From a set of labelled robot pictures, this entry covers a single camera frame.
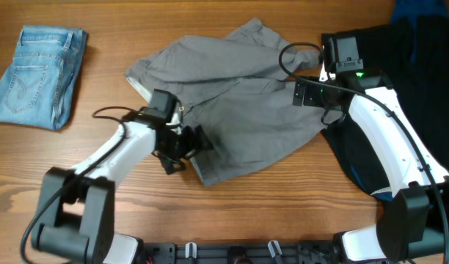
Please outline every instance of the belt loop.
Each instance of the belt loop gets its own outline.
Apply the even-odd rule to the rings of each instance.
[[[70,48],[72,38],[73,38],[73,33],[72,32],[68,33],[68,37],[66,38],[66,42],[65,42],[65,45],[63,46],[63,48],[66,48],[66,49]]]
[[[21,33],[19,34],[19,39],[18,39],[18,47],[22,47],[22,32],[24,31],[24,29],[21,30]]]

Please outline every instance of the clothing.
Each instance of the clothing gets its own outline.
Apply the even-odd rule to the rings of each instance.
[[[449,18],[420,16],[416,40],[407,19],[345,33],[354,33],[365,68],[386,72],[417,135],[449,171]],[[358,125],[346,121],[330,125],[323,135],[348,177],[367,194],[381,194],[379,189],[389,187],[382,165]]]
[[[54,130],[65,125],[86,38],[82,29],[24,26],[0,80],[0,122]]]
[[[323,109],[292,105],[295,83],[283,82],[288,76],[278,64],[287,44],[254,18],[223,40],[185,36],[140,59],[125,76],[146,100],[154,88],[177,95],[184,123],[203,127],[214,150],[192,163],[211,186],[277,162],[325,128]],[[315,67],[318,52],[293,48],[283,62],[289,70]]]
[[[417,19],[421,15],[441,15],[449,17],[448,8],[444,0],[396,0],[390,23],[398,22],[407,18],[414,29],[417,30]],[[413,42],[413,52],[410,57],[411,63],[415,62],[417,42]]]

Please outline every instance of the wooden surface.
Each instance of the wooden surface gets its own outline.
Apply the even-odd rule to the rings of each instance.
[[[91,113],[103,106],[145,105],[123,76],[135,60],[185,34],[224,37],[254,17],[290,42],[319,43],[322,32],[388,23],[393,2],[0,4],[0,78],[24,24],[81,27],[90,34],[69,125],[53,132],[0,124],[0,263],[20,262],[19,241],[33,217],[44,173],[77,164],[113,134],[116,124],[93,120]],[[343,174],[321,135],[261,172],[213,188],[203,188],[192,169],[166,176],[149,157],[122,184],[115,206],[118,232],[175,243],[330,239],[335,232],[374,224],[382,213],[381,205]],[[57,261],[29,254],[42,263]]]

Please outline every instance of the waistband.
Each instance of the waistband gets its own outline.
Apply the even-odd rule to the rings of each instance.
[[[79,49],[84,45],[86,32],[83,29],[66,29],[60,26],[24,26],[18,45],[28,41],[60,41],[65,48]]]

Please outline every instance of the jeans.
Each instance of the jeans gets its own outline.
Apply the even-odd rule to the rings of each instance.
[[[63,127],[86,38],[82,29],[24,26],[12,64],[0,80],[0,122]]]

